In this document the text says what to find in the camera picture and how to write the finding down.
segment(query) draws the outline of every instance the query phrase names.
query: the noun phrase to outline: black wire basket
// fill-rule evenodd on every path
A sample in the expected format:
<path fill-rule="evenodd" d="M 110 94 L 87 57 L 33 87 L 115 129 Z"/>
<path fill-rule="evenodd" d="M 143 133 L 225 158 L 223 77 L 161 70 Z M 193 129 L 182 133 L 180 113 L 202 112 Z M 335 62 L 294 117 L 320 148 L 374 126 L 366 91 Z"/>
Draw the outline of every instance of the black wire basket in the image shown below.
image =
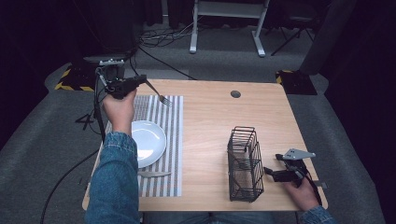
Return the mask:
<path fill-rule="evenodd" d="M 262 155 L 256 131 L 236 126 L 227 146 L 230 200 L 254 202 L 264 192 Z"/>

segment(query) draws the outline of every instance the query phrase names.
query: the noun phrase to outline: person's left hand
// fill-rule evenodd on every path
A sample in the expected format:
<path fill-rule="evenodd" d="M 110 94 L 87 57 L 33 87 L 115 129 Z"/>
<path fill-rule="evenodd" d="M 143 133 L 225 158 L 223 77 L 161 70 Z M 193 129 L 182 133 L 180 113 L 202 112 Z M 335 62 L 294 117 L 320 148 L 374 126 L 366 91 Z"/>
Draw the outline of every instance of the person's left hand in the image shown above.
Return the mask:
<path fill-rule="evenodd" d="M 115 99 L 108 94 L 103 100 L 103 108 L 108 120 L 113 125 L 113 132 L 132 134 L 132 120 L 134 119 L 134 98 L 137 90 L 131 91 L 122 100 Z"/>

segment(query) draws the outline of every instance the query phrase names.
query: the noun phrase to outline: denim sleeve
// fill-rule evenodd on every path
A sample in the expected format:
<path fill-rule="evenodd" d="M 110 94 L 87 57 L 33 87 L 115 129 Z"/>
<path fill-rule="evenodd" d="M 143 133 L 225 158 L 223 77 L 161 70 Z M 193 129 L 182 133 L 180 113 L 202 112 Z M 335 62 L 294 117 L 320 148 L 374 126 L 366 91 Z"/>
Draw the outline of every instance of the denim sleeve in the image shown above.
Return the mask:
<path fill-rule="evenodd" d="M 322 206 L 316 206 L 303 213 L 302 222 L 304 224 L 336 224 L 335 219 Z"/>
<path fill-rule="evenodd" d="M 139 223 L 136 142 L 108 133 L 93 173 L 86 223 Z"/>

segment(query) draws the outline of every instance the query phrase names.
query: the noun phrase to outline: wooden table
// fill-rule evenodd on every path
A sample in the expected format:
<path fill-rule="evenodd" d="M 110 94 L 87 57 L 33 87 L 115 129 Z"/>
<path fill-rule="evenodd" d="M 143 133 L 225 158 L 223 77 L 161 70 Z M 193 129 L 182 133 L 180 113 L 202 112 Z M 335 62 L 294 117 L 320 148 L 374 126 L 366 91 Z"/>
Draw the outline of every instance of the wooden table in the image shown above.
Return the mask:
<path fill-rule="evenodd" d="M 231 202 L 229 198 L 227 143 L 235 126 L 256 129 L 262 165 L 275 171 L 285 169 L 276 160 L 276 153 L 285 154 L 290 148 L 306 150 L 280 85 L 162 79 L 150 82 L 163 95 L 184 96 L 182 196 L 140 198 L 140 211 L 298 210 L 283 186 L 269 175 L 264 175 L 264 193 L 255 202 Z M 231 91 L 239 91 L 241 96 L 233 98 Z M 147 85 L 138 88 L 138 94 L 153 93 Z M 313 179 L 318 180 L 312 161 L 304 162 Z M 327 208 L 322 188 L 319 193 Z M 85 209 L 88 202 L 86 195 Z"/>

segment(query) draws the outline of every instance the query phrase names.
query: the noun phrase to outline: table hole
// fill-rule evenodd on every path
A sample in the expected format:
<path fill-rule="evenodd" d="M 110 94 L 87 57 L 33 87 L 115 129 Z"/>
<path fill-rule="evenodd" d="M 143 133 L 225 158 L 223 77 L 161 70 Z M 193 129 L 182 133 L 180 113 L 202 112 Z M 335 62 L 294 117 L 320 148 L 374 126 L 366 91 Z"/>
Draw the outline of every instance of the table hole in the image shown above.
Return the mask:
<path fill-rule="evenodd" d="M 239 91 L 231 91 L 231 96 L 233 98 L 239 98 L 239 97 L 241 97 L 241 92 L 239 92 Z"/>

